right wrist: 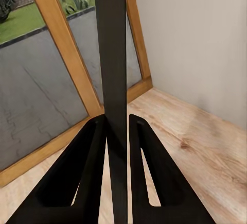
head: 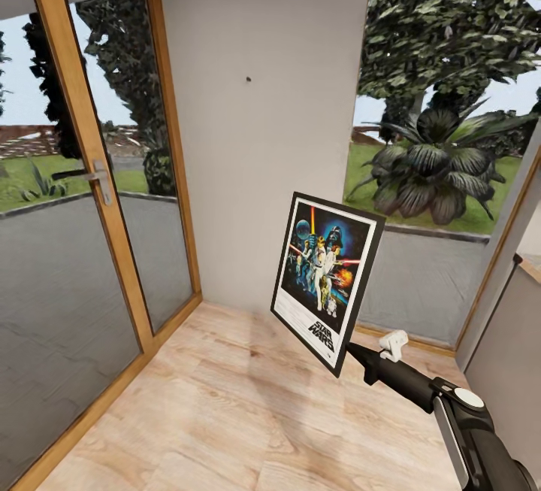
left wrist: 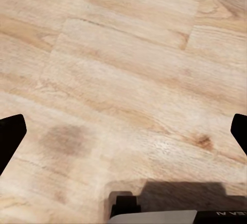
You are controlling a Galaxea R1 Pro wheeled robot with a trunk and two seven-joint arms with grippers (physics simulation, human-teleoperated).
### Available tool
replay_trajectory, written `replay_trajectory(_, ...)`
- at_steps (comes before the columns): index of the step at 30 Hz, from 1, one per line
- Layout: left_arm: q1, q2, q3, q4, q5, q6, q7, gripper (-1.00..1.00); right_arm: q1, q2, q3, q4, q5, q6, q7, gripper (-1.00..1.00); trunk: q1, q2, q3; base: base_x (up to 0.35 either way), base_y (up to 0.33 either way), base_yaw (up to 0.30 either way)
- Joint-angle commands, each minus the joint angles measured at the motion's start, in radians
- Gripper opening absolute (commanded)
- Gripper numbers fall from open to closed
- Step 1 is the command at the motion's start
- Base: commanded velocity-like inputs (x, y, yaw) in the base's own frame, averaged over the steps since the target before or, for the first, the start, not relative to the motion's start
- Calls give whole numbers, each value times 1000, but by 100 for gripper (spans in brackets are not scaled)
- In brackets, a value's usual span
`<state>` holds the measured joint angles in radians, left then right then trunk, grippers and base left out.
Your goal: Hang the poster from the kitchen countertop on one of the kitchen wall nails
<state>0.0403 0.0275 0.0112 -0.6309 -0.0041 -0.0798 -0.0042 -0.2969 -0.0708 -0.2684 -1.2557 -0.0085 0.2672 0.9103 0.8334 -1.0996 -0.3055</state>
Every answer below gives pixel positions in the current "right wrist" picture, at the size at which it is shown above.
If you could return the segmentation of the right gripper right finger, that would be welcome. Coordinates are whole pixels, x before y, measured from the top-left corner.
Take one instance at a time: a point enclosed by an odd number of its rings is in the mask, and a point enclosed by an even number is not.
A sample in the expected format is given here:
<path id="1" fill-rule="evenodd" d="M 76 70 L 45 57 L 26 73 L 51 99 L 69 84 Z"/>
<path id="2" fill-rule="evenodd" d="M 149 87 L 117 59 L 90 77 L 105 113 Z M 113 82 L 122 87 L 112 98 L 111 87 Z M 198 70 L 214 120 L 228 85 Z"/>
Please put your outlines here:
<path id="1" fill-rule="evenodd" d="M 143 149 L 162 206 L 149 203 Z M 216 224 L 148 122 L 130 114 L 133 224 Z"/>

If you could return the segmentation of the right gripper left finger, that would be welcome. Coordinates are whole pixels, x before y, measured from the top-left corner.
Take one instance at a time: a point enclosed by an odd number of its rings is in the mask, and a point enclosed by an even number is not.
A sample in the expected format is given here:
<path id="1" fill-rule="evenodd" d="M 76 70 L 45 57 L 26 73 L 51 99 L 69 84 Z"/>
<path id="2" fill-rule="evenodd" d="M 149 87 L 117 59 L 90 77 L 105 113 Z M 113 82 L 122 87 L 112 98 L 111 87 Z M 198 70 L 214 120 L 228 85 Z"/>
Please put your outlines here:
<path id="1" fill-rule="evenodd" d="M 106 137 L 104 111 L 87 121 L 5 224 L 98 224 Z"/>

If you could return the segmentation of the poster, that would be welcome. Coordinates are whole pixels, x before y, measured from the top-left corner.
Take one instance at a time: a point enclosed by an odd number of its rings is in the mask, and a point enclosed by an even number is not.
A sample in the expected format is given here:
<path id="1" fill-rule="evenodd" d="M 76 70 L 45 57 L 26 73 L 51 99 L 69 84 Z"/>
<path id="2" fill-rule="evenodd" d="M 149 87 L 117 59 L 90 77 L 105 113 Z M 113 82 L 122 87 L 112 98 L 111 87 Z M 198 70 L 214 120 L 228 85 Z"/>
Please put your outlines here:
<path id="1" fill-rule="evenodd" d="M 128 224 L 126 0 L 95 0 L 114 224 Z"/>

